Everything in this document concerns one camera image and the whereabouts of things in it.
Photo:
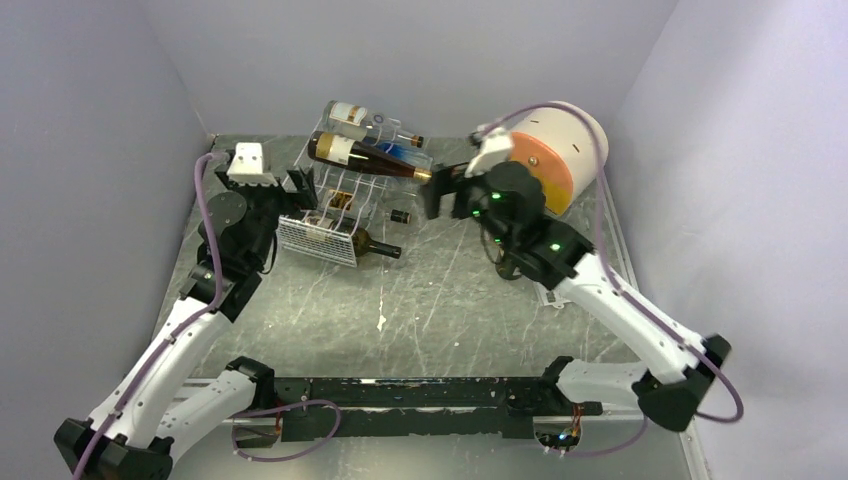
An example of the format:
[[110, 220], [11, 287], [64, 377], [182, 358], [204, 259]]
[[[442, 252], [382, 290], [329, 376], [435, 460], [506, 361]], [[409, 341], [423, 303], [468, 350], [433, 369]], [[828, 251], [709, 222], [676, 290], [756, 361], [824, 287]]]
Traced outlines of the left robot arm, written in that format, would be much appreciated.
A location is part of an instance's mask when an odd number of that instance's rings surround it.
[[84, 420], [68, 418], [54, 443], [76, 479], [165, 479], [176, 461], [224, 419], [278, 406], [274, 371], [247, 357], [177, 407], [175, 394], [212, 344], [238, 319], [276, 257], [284, 214], [317, 205], [314, 171], [248, 186], [217, 170], [222, 193], [200, 197], [202, 244], [170, 316], [130, 373]]

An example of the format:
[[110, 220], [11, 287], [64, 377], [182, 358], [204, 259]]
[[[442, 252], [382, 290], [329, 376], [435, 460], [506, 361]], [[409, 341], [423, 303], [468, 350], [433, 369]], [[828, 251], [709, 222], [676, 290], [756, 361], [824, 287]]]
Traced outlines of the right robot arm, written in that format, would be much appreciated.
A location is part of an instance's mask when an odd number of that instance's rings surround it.
[[633, 363], [561, 361], [539, 391], [550, 413], [575, 403], [603, 402], [639, 409], [656, 425], [682, 432], [731, 351], [720, 335], [704, 337], [671, 319], [605, 264], [600, 250], [570, 225], [544, 212], [539, 180], [517, 162], [468, 177], [464, 165], [434, 170], [420, 188], [425, 214], [472, 219], [499, 245], [500, 275], [514, 272], [576, 304], [637, 355]]

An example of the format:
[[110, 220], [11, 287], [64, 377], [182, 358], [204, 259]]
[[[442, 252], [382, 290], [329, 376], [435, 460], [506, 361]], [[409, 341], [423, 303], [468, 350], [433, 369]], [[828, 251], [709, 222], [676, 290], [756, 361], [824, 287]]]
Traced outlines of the brown bottle gold foil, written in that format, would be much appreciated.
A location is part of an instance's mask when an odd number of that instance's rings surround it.
[[428, 169], [412, 166], [376, 147], [336, 133], [315, 131], [307, 141], [306, 153], [314, 161], [361, 174], [421, 183], [432, 178]]

